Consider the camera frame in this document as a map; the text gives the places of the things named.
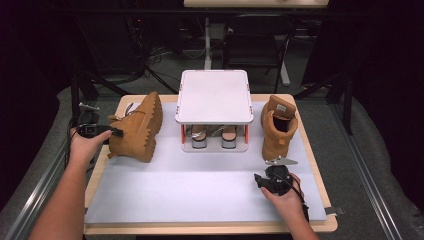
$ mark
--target table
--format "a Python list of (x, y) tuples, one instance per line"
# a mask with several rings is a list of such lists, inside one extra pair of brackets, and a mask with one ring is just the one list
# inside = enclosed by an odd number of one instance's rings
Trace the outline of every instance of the table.
[[(278, 95), (295, 104), (293, 97), (290, 95)], [(126, 106), (132, 102), (141, 102), (144, 96), (129, 95), (124, 96), (116, 115), (122, 116)], [(176, 95), (161, 95), (162, 102), (176, 102), (178, 96)], [(252, 101), (267, 101), (269, 95), (251, 95)], [(330, 207), (331, 203), (328, 198), (324, 183), (321, 179), (315, 158), (312, 153), (308, 138), (301, 118), (299, 119), (298, 131), (304, 143), (308, 160), (312, 168), (315, 181), (317, 183), (319, 193), (324, 204), (324, 207)], [(109, 147), (103, 146), (98, 157), (95, 169), (86, 189), (85, 207), (88, 208), (95, 195), (96, 189), (99, 186), (102, 174), (107, 166)], [(328, 216), (325, 221), (311, 221), (312, 228), (316, 232), (332, 232), (337, 228), (337, 221), (335, 216)], [(281, 222), (196, 222), (196, 223), (114, 223), (114, 224), (85, 224), (84, 234), (170, 234), (170, 235), (184, 235), (184, 234), (265, 234), (265, 233), (282, 233), (288, 232), (287, 227)]]
[(326, 8), (328, 0), (184, 0), (185, 7)]

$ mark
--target white lid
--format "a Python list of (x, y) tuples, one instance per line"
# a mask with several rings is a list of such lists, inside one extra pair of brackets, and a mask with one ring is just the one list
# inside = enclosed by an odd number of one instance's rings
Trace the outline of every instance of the white lid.
[(186, 70), (175, 120), (180, 124), (247, 124), (253, 121), (247, 73)]

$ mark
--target forearm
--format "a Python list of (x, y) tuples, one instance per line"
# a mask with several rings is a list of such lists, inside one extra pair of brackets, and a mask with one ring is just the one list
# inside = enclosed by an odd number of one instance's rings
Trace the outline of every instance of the forearm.
[(31, 239), (81, 239), (86, 166), (72, 163), (70, 161), (53, 196), (37, 220)]
[(293, 240), (315, 240), (318, 236), (303, 216), (286, 221)]

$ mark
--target white mat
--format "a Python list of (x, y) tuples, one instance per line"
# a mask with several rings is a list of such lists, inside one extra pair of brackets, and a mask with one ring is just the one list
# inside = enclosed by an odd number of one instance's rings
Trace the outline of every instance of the white mat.
[[(253, 174), (265, 176), (263, 133), (254, 102), (249, 148), (239, 153), (187, 153), (181, 149), (176, 103), (163, 103), (164, 121), (151, 163), (129, 157), (109, 160), (85, 217), (86, 223), (281, 221)], [(311, 220), (326, 220), (317, 184), (297, 131), (288, 166), (302, 180)]]

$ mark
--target tan work boot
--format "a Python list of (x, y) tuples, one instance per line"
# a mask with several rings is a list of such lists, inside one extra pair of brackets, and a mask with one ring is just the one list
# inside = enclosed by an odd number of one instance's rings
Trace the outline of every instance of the tan work boot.
[(283, 99), (271, 95), (261, 113), (264, 129), (262, 157), (272, 160), (278, 156), (286, 157), (289, 144), (297, 129), (296, 107)]
[(156, 147), (155, 135), (162, 126), (162, 104), (157, 92), (147, 95), (128, 115), (114, 118), (110, 126), (124, 131), (123, 137), (110, 136), (109, 157), (124, 155), (150, 162)]

